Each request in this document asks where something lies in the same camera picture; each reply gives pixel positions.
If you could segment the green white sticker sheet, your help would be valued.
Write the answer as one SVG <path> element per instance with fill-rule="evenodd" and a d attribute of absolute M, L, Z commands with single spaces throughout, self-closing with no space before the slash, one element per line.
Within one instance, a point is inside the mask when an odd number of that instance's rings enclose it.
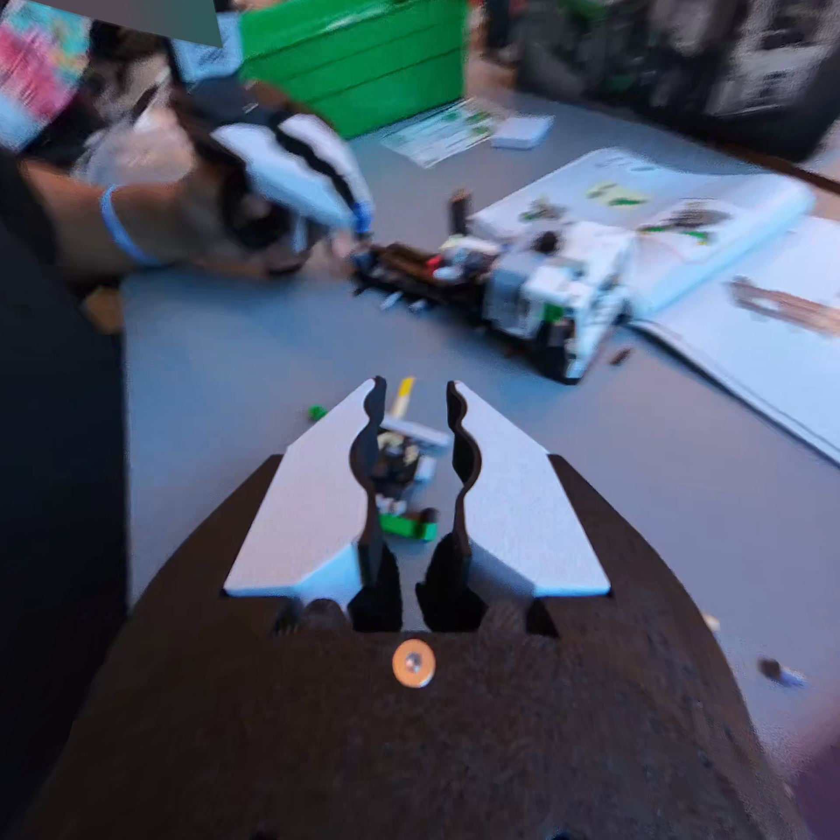
<path fill-rule="evenodd" d="M 487 142 L 509 115 L 508 110 L 489 100 L 461 99 L 389 128 L 380 144 L 430 169 Z"/>

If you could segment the dark lego set box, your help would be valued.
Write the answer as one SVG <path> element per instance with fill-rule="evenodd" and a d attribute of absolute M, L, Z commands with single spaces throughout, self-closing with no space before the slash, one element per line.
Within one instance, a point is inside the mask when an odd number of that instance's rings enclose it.
<path fill-rule="evenodd" d="M 529 2 L 518 84 L 801 163 L 838 122 L 839 2 Z"/>

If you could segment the person's left hand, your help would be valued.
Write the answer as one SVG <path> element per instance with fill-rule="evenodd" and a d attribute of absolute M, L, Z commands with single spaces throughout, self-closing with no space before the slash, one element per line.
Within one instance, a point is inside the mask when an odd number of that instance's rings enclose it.
<path fill-rule="evenodd" d="M 152 197 L 162 208 L 152 215 L 153 252 L 172 264 L 202 270 L 219 277 L 269 280 L 292 274 L 313 255 L 327 255 L 329 263 L 349 254 L 350 241 L 343 232 L 337 239 L 316 234 L 314 243 L 295 251 L 289 236 L 269 246 L 250 250 L 225 229 L 221 215 L 222 181 L 213 174 L 194 171 L 178 182 L 150 185 Z"/>

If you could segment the open instruction booklet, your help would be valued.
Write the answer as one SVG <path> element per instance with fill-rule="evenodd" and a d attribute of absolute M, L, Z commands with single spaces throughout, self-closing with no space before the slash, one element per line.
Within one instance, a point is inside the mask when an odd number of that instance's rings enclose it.
<path fill-rule="evenodd" d="M 838 222 L 811 214 L 803 183 L 601 149 L 471 219 L 516 235 L 543 199 L 635 235 L 631 328 L 838 465 Z"/>

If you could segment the paper leaflet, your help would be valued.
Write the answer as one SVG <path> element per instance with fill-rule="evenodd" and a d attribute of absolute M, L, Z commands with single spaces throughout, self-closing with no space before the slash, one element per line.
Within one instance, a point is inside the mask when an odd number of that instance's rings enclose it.
<path fill-rule="evenodd" d="M 171 40 L 175 67 L 185 84 L 238 74 L 245 60 L 239 18 L 237 12 L 217 15 L 222 39 L 222 45 L 218 47 L 177 38 Z"/>

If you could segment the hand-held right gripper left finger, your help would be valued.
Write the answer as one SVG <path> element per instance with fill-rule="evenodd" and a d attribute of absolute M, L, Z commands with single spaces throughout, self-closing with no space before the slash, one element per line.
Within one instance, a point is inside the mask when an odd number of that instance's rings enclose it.
<path fill-rule="evenodd" d="M 230 597 L 348 607 L 372 586 L 382 531 L 371 470 L 386 382 L 364 380 L 281 457 L 227 579 Z"/>

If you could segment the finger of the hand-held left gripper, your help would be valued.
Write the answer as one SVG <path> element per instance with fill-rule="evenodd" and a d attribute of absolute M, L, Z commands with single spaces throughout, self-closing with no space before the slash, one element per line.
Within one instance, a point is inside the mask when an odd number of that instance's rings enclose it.
<path fill-rule="evenodd" d="M 370 203 L 374 221 L 373 197 L 357 159 L 327 123 L 309 113 L 296 113 L 280 120 L 275 132 L 283 148 L 303 156 L 318 172 L 332 177 L 342 196 Z"/>
<path fill-rule="evenodd" d="M 332 177 L 283 148 L 274 130 L 227 124 L 212 130 L 210 138 L 244 166 L 248 186 L 268 202 L 331 230 L 355 229 L 353 197 L 342 196 Z"/>

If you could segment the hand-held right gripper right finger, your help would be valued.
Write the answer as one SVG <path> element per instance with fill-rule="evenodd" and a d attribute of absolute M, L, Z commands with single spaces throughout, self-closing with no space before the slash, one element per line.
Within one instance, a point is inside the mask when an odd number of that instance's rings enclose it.
<path fill-rule="evenodd" d="M 481 599 L 605 595 L 611 584 L 550 452 L 462 381 L 447 385 L 463 483 L 454 537 Z"/>

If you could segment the lego gear subassembly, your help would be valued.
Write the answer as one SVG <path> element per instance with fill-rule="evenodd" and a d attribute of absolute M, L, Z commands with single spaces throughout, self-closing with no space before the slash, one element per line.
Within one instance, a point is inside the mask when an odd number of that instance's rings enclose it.
<path fill-rule="evenodd" d="M 406 418 L 414 384 L 412 376 L 402 379 L 382 419 L 371 480 L 383 532 L 429 543 L 437 539 L 438 511 L 416 507 L 414 498 L 435 478 L 438 458 L 453 438 L 450 432 Z"/>

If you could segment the person's left forearm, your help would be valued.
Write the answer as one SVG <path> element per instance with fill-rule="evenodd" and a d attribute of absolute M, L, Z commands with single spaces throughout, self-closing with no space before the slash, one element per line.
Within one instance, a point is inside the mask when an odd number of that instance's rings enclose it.
<path fill-rule="evenodd" d="M 100 219 L 98 201 L 104 189 L 31 161 L 18 167 L 54 229 L 60 268 L 85 277 L 141 268 L 115 246 Z"/>

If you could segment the light blue wristband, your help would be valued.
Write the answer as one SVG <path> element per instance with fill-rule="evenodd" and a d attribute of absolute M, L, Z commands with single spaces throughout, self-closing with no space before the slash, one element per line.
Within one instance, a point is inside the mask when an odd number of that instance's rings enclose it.
<path fill-rule="evenodd" d="M 119 187 L 117 185 L 105 187 L 98 201 L 100 219 L 111 241 L 136 266 L 141 266 L 146 269 L 162 268 L 164 263 L 143 251 L 119 218 L 113 203 L 113 198 L 118 189 Z"/>

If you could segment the small white box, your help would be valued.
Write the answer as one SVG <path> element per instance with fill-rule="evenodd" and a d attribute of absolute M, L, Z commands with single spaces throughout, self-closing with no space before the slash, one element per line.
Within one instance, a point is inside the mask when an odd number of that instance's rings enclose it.
<path fill-rule="evenodd" d="M 550 134 L 554 117 L 550 115 L 516 115 L 501 121 L 490 144 L 495 149 L 527 151 L 538 147 Z"/>

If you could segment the green plastic bin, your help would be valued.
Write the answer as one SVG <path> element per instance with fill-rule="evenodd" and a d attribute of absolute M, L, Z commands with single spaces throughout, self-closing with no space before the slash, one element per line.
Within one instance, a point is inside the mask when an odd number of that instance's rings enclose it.
<path fill-rule="evenodd" d="M 359 137 L 456 102 L 464 1 L 288 1 L 241 14 L 246 78 Z"/>

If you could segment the white black lego truck model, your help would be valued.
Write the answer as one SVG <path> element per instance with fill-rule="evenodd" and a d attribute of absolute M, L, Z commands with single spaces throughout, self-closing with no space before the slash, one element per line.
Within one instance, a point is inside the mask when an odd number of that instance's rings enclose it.
<path fill-rule="evenodd" d="M 448 237 L 435 252 L 402 243 L 357 251 L 356 291 L 457 310 L 474 327 L 507 336 L 544 377 L 578 383 L 627 308 L 635 235 L 570 220 L 543 199 L 518 234 L 482 234 L 471 198 L 466 190 L 451 196 Z"/>

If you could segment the clear plastic bags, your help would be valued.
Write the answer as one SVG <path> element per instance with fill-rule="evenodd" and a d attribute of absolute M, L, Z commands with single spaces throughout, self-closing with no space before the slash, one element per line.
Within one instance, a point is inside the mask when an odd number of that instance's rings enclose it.
<path fill-rule="evenodd" d="M 95 186 L 172 183 L 195 163 L 195 152 L 174 113 L 150 106 L 95 132 L 70 174 Z"/>

